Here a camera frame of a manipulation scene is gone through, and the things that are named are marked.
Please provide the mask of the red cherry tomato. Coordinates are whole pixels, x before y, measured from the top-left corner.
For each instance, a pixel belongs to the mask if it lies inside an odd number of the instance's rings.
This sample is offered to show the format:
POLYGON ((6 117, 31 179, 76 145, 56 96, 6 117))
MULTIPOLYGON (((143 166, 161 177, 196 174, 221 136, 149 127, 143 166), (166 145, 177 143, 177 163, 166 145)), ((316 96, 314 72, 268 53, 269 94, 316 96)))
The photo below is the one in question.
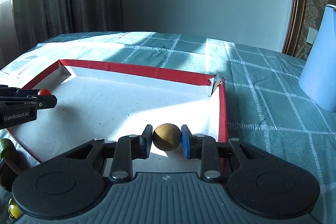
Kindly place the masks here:
POLYGON ((40 89, 38 91, 39 96, 50 96, 51 92, 48 89, 40 89))

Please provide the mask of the round brown longan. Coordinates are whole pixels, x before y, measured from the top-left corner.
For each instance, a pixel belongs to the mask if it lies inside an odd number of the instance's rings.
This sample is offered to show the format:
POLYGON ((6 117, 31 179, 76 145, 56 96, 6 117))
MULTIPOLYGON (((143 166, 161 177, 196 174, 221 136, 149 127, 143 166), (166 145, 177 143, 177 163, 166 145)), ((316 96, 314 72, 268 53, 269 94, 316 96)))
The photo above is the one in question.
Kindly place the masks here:
POLYGON ((152 135, 154 145, 162 151, 175 150, 180 145, 181 140, 181 130, 171 123, 159 125, 152 135))

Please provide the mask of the green cucumber piece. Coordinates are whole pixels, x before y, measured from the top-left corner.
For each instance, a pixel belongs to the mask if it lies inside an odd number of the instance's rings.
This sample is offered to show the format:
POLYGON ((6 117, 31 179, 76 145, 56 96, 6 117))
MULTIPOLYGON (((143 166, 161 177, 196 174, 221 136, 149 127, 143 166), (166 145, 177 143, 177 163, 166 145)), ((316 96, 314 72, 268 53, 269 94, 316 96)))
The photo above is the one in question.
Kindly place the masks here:
POLYGON ((15 145, 10 139, 3 138, 0 140, 1 160, 13 160, 17 155, 15 145))

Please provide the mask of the red shallow cardboard box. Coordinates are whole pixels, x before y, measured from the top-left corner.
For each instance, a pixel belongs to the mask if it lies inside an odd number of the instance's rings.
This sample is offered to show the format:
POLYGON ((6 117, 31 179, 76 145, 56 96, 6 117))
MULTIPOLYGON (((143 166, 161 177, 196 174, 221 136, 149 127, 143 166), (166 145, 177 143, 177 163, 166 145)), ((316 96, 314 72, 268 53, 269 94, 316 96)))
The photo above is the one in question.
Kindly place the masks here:
POLYGON ((212 75, 87 60, 58 60, 24 81, 57 98, 8 133, 35 159, 48 160, 91 139, 117 140, 147 125, 187 125, 228 139, 225 88, 212 75))

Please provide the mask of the teal plaid tablecloth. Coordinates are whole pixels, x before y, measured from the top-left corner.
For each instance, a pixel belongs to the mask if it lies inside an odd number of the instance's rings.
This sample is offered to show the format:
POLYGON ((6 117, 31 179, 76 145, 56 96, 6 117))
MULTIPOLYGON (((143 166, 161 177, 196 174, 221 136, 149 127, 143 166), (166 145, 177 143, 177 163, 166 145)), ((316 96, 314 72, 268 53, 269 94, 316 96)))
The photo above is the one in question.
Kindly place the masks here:
POLYGON ((228 130, 315 175, 314 216, 335 223, 335 114, 298 86, 305 65, 282 53, 223 40, 157 32, 82 32, 30 46, 1 72, 38 72, 58 59, 164 67, 225 79, 228 130))

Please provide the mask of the large yellow-green tomato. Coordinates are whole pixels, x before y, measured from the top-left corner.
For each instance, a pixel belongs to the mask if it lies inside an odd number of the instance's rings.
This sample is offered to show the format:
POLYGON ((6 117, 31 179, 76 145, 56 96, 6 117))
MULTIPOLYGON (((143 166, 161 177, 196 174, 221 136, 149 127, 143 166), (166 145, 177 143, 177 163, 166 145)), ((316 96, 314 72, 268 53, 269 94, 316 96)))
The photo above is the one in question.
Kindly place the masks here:
POLYGON ((22 215, 17 203, 13 198, 9 199, 8 212, 9 217, 13 220, 19 219, 22 215))

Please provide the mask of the blue electric kettle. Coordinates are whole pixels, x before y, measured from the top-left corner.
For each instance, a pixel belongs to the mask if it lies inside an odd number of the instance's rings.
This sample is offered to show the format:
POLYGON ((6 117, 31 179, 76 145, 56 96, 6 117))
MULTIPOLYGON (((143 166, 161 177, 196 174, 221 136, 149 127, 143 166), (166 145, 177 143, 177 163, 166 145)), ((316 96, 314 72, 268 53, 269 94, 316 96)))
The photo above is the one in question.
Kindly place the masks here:
POLYGON ((298 84, 312 101, 329 112, 335 112, 336 107, 335 74, 335 5, 327 5, 298 84))

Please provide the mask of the white wall switch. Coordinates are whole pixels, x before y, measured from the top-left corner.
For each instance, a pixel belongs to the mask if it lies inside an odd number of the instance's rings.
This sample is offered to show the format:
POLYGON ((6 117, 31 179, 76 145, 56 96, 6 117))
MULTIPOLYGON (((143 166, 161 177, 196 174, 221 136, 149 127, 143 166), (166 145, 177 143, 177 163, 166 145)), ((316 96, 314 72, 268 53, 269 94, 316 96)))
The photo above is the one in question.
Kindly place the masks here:
POLYGON ((313 45, 317 38, 317 35, 318 35, 318 30, 316 30, 315 28, 309 27, 307 37, 306 37, 306 42, 308 44, 313 45))

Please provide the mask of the brown wooden door frame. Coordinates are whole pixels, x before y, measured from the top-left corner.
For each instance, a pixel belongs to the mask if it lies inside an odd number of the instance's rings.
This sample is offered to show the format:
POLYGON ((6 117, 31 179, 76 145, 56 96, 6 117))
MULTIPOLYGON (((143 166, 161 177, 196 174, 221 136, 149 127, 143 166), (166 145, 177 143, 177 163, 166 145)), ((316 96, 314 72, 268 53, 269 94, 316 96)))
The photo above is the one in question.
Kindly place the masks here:
POLYGON ((282 48, 283 54, 289 56, 295 55, 305 18, 306 1, 307 0, 292 1, 288 29, 282 48))

